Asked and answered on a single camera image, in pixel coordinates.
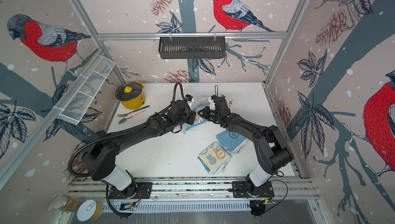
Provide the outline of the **clear vacuum bag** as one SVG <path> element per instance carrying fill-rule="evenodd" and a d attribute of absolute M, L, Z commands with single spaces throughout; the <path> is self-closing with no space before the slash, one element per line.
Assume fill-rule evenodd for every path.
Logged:
<path fill-rule="evenodd" d="M 187 134 L 190 129 L 195 128 L 198 125 L 203 124 L 206 122 L 199 114 L 198 112 L 203 110 L 206 106 L 210 107 L 209 99 L 211 96 L 209 95 L 200 95 L 200 96 L 194 96 L 192 103 L 191 103 L 191 110 L 196 112 L 194 121 L 192 125 L 188 125 L 184 130 L 183 134 Z"/>

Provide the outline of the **blue towel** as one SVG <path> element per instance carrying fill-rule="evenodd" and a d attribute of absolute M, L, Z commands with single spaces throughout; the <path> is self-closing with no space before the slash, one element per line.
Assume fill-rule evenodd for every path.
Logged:
<path fill-rule="evenodd" d="M 248 139 L 244 136 L 233 132 L 233 131 L 223 131 L 216 135 L 216 139 L 220 146 L 229 154 L 236 155 L 247 144 Z"/>

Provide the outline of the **bunny print towel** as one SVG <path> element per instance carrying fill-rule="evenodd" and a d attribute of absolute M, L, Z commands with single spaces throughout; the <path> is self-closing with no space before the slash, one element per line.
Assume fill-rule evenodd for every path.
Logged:
<path fill-rule="evenodd" d="M 218 142 L 210 144 L 197 157 L 197 160 L 209 175 L 224 172 L 230 159 L 231 155 Z"/>

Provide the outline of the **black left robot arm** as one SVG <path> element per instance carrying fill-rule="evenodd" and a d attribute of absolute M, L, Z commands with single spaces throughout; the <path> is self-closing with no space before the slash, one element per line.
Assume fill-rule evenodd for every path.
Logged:
<path fill-rule="evenodd" d="M 192 102 L 173 101 L 163 113 L 152 115 L 145 123 L 114 133 L 103 135 L 94 145 L 85 150 L 82 161 L 88 176 L 94 181 L 104 181 L 119 191 L 133 183 L 133 177 L 116 164 L 116 156 L 124 150 L 151 138 L 174 133 L 176 127 L 192 124 L 195 112 Z"/>

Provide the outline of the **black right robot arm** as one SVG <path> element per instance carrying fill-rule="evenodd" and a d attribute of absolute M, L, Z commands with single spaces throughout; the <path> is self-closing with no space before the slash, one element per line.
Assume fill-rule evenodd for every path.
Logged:
<path fill-rule="evenodd" d="M 279 169 L 294 159 L 284 135 L 277 126 L 261 126 L 231 112 L 222 96 L 213 95 L 210 106 L 198 111 L 198 114 L 203 119 L 219 124 L 222 128 L 238 133 L 253 142 L 258 165 L 247 176 L 246 181 L 256 188 L 265 184 Z"/>

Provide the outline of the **yellow electric pot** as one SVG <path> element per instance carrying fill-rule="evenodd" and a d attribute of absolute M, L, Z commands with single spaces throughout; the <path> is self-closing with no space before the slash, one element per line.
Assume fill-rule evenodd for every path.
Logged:
<path fill-rule="evenodd" d="M 130 82 L 121 85 L 116 90 L 115 96 L 126 109 L 135 110 L 142 107 L 146 102 L 143 90 L 143 83 Z"/>

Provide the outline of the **glass lid yellow knob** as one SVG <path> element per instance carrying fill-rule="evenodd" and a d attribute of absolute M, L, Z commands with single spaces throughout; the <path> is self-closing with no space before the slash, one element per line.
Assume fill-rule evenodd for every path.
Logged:
<path fill-rule="evenodd" d="M 115 93 L 119 101 L 130 101 L 136 99 L 143 92 L 143 85 L 138 82 L 130 82 L 121 85 Z"/>

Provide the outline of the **tin can white lid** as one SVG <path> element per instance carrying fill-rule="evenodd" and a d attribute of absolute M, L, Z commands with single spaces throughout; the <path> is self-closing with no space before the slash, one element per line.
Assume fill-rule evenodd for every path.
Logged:
<path fill-rule="evenodd" d="M 95 200 L 86 200 L 77 211 L 77 220 L 80 222 L 95 221 L 103 212 L 101 202 Z"/>

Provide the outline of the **glass jar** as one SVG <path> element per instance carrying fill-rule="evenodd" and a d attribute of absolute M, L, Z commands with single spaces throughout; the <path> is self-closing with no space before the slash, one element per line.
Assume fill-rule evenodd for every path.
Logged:
<path fill-rule="evenodd" d="M 60 195 L 52 202 L 48 210 L 76 213 L 83 203 L 84 200 L 81 198 Z"/>

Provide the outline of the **pink handled spoon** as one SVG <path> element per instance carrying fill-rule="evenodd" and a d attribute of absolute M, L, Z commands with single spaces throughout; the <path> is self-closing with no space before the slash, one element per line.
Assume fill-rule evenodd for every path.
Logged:
<path fill-rule="evenodd" d="M 146 111 L 143 110 L 143 111 L 141 111 L 141 112 L 139 112 L 139 113 L 136 113 L 136 114 L 134 114 L 134 115 L 132 115 L 132 116 L 130 116 L 130 117 L 128 117 L 128 118 L 122 118 L 122 119 L 118 122 L 118 124 L 123 124 L 123 123 L 125 123 L 127 120 L 129 120 L 129 119 L 131 119 L 131 118 L 134 118 L 134 117 L 137 117 L 137 116 L 140 116 L 140 115 L 144 114 L 145 112 L 146 112 Z"/>

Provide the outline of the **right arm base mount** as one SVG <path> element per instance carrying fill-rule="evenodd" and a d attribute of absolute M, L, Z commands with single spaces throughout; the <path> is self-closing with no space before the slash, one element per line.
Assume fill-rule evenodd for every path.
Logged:
<path fill-rule="evenodd" d="M 248 181 L 233 181 L 231 185 L 228 191 L 232 192 L 234 198 L 274 198 L 275 196 L 272 183 L 269 181 L 259 187 Z"/>

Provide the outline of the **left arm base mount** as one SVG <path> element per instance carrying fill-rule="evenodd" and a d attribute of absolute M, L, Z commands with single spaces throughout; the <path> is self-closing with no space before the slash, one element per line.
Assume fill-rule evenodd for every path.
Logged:
<path fill-rule="evenodd" d="M 133 182 L 125 190 L 120 191 L 116 187 L 111 187 L 109 199 L 149 199 L 153 183 Z"/>

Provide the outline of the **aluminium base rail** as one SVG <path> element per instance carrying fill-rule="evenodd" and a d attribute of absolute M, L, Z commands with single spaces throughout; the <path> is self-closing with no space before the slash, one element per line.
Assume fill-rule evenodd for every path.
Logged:
<path fill-rule="evenodd" d="M 245 182 L 244 177 L 175 177 L 175 178 L 136 178 L 137 185 L 151 183 L 149 190 L 151 201 L 198 201 L 198 200 L 233 200 L 234 181 Z M 312 181 L 296 176 L 273 177 L 272 190 L 274 199 L 310 200 L 319 199 Z M 87 179 L 71 184 L 67 195 L 80 198 L 105 199 L 106 184 Z"/>

